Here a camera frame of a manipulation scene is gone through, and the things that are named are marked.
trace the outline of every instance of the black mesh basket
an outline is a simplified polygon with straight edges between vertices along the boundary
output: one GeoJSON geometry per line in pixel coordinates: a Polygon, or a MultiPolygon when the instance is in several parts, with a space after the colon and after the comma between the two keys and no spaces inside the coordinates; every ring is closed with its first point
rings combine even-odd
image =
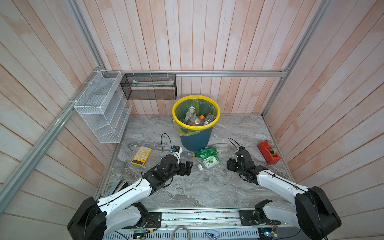
{"type": "Polygon", "coordinates": [[[124,74],[121,87],[128,100],[176,100],[175,74],[124,74]]]}

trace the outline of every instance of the green plastic bottle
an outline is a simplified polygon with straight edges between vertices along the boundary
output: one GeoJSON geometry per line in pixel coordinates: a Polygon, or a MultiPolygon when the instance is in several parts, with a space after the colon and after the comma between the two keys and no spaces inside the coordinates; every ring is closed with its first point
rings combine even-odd
{"type": "Polygon", "coordinates": [[[192,157],[198,157],[201,159],[206,159],[209,156],[214,156],[216,159],[218,159],[217,151],[214,147],[203,148],[200,151],[194,152],[192,154],[192,157]]]}

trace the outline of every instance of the robotic arm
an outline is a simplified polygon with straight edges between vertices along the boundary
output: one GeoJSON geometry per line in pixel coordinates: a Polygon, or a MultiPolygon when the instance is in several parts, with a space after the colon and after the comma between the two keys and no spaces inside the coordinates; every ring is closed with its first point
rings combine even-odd
{"type": "Polygon", "coordinates": [[[134,184],[111,196],[83,201],[67,229],[74,240],[101,240],[104,236],[126,226],[143,227],[148,211],[138,200],[148,197],[165,185],[175,175],[189,175],[193,162],[180,163],[178,158],[168,154],[159,164],[144,173],[134,184]]]}
{"type": "Polygon", "coordinates": [[[239,147],[236,159],[227,161],[227,169],[238,172],[244,181],[276,192],[292,204],[277,204],[272,200],[256,204],[256,224],[279,220],[301,228],[313,240],[320,240],[341,226],[339,216],[321,188],[307,188],[279,177],[263,166],[255,166],[245,147],[239,147]]]}

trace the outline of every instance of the red tape dispenser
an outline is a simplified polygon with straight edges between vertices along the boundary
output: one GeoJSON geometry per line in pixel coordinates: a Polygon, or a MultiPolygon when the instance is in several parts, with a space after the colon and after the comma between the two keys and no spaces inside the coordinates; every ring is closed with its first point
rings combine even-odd
{"type": "Polygon", "coordinates": [[[277,163],[281,157],[277,153],[277,149],[269,145],[269,141],[262,141],[257,147],[260,149],[260,152],[263,154],[266,162],[268,164],[277,163]]]}

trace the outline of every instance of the yellow trash can rim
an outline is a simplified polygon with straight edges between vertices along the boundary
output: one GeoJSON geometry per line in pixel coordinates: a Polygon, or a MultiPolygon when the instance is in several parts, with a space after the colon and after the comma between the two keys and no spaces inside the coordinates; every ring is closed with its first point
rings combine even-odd
{"type": "Polygon", "coordinates": [[[186,128],[186,129],[191,129],[191,130],[203,130],[203,129],[207,129],[207,128],[210,128],[212,127],[213,125],[215,125],[220,117],[220,107],[218,106],[218,104],[210,99],[209,97],[205,97],[205,96],[201,96],[201,95],[190,95],[190,96],[186,96],[186,97],[183,97],[181,99],[179,99],[174,105],[173,105],[173,108],[172,108],[172,115],[173,115],[173,119],[175,119],[175,121],[182,127],[186,128]],[[190,125],[187,125],[183,122],[181,122],[175,115],[175,110],[176,110],[176,107],[184,102],[185,100],[188,100],[188,99],[194,99],[194,98],[197,98],[197,99],[202,99],[202,100],[205,100],[205,101],[208,101],[210,102],[212,105],[215,106],[215,108],[217,109],[217,116],[215,118],[215,120],[213,122],[211,122],[210,124],[207,124],[207,125],[204,125],[204,126],[190,126],[190,125]]]}

